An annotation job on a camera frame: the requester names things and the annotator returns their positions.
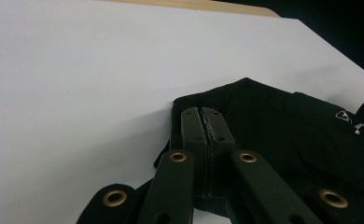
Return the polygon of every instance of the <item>white table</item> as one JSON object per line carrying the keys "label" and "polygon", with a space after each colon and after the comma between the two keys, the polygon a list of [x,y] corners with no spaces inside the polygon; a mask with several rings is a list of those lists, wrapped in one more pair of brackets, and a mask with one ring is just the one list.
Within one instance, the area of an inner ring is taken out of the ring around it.
{"label": "white table", "polygon": [[[0,223],[75,223],[139,187],[172,101],[250,77],[356,112],[364,71],[296,20],[100,1],[0,1]],[[195,213],[194,223],[228,223]]]}

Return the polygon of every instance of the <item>dark background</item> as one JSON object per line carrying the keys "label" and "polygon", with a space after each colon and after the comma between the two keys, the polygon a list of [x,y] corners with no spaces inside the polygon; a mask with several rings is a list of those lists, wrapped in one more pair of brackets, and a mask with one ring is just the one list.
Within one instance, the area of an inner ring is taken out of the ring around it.
{"label": "dark background", "polygon": [[364,69],[364,1],[224,0],[266,7],[280,17],[298,19]]}

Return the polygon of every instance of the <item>folded black cloth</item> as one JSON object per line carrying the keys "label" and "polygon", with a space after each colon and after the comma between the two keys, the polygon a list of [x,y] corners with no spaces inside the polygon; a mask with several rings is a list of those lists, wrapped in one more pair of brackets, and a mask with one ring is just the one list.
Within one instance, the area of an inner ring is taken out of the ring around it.
{"label": "folded black cloth", "polygon": [[[351,215],[352,223],[364,221],[364,107],[354,115],[244,78],[176,99],[172,135],[181,134],[181,112],[191,107],[219,111],[237,144],[261,154],[302,199],[312,188],[339,189],[363,204]],[[196,207],[225,215],[200,204]]]}

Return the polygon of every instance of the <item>grommet hole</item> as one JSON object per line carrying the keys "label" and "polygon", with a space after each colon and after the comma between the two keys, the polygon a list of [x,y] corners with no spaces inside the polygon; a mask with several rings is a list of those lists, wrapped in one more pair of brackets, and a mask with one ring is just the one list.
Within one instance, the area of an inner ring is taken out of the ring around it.
{"label": "grommet hole", "polygon": [[240,160],[244,162],[255,162],[257,158],[249,153],[241,153]]}
{"label": "grommet hole", "polygon": [[333,190],[322,189],[319,191],[319,197],[330,206],[336,208],[348,207],[348,201],[342,195]]}
{"label": "grommet hole", "polygon": [[121,189],[109,191],[103,198],[103,203],[108,207],[116,207],[127,200],[127,193]]}
{"label": "grommet hole", "polygon": [[171,154],[171,160],[172,161],[175,161],[175,162],[182,162],[182,161],[185,161],[187,156],[185,153],[181,153],[181,152],[176,152],[176,153],[173,153]]}

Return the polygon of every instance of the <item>wooden edge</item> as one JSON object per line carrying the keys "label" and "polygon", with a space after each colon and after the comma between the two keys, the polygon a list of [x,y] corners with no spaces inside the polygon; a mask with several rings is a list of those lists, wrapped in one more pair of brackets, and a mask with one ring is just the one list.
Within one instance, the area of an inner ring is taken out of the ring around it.
{"label": "wooden edge", "polygon": [[106,2],[135,3],[159,7],[181,7],[195,10],[230,12],[267,17],[280,17],[266,7],[252,7],[208,0],[102,0]]}

